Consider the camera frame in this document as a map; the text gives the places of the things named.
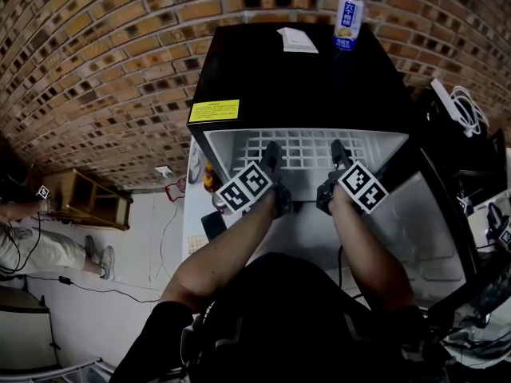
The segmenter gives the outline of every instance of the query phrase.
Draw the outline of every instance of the black mini fridge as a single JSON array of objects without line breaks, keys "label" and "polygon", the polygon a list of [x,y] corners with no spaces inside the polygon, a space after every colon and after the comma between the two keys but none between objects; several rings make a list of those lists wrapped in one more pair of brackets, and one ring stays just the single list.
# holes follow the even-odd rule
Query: black mini fridge
[{"label": "black mini fridge", "polygon": [[[304,31],[319,53],[284,52],[283,27]],[[331,143],[341,140],[389,192],[365,220],[403,263],[420,305],[431,308],[477,277],[468,223],[415,140],[414,103],[370,27],[362,26],[352,52],[333,47],[332,34],[320,24],[218,28],[193,102],[239,100],[238,112],[188,127],[224,183],[275,141],[283,184],[304,203],[315,202],[334,169]]]}]

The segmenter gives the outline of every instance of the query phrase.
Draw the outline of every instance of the orange bottle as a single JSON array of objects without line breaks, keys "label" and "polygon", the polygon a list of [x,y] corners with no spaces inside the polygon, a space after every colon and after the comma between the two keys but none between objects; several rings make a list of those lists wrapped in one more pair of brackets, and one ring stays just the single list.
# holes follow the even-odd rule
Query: orange bottle
[{"label": "orange bottle", "polygon": [[215,170],[213,169],[213,165],[211,162],[206,163],[206,168],[204,169],[204,188],[206,189],[206,192],[214,193],[219,188],[222,187],[222,183],[220,182],[220,178],[216,174]]}]

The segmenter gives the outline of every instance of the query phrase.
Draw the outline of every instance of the blue and white can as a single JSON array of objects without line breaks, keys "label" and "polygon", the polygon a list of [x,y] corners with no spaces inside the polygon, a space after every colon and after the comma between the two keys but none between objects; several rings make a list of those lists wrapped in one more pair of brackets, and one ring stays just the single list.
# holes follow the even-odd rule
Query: blue and white can
[{"label": "blue and white can", "polygon": [[355,48],[363,12],[364,0],[339,0],[334,31],[335,47],[346,51]]}]

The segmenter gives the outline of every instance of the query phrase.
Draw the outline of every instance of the brick wall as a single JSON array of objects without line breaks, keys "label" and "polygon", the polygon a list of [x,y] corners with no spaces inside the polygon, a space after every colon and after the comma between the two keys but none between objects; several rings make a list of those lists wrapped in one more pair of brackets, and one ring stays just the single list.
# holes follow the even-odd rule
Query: brick wall
[{"label": "brick wall", "polygon": [[[338,0],[0,0],[0,130],[45,172],[122,187],[185,173],[186,118],[215,28],[335,21]],[[410,94],[462,84],[494,127],[510,115],[511,0],[366,0]],[[511,143],[511,129],[506,132]]]}]

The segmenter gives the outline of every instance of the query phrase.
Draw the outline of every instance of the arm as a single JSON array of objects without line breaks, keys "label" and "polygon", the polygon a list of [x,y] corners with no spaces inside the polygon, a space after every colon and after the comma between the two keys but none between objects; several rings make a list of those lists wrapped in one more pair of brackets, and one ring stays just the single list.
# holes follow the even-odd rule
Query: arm
[{"label": "arm", "polygon": [[0,222],[8,223],[9,221],[21,220],[40,211],[48,211],[46,200],[25,204],[2,204],[0,205]]},{"label": "arm", "polygon": [[199,312],[212,296],[242,270],[275,217],[270,193],[232,227],[190,255],[176,270],[160,302],[180,302]]},{"label": "arm", "polygon": [[351,272],[367,303],[372,310],[384,314],[401,306],[416,305],[405,269],[374,237],[351,202],[350,196],[336,185],[328,207]]}]

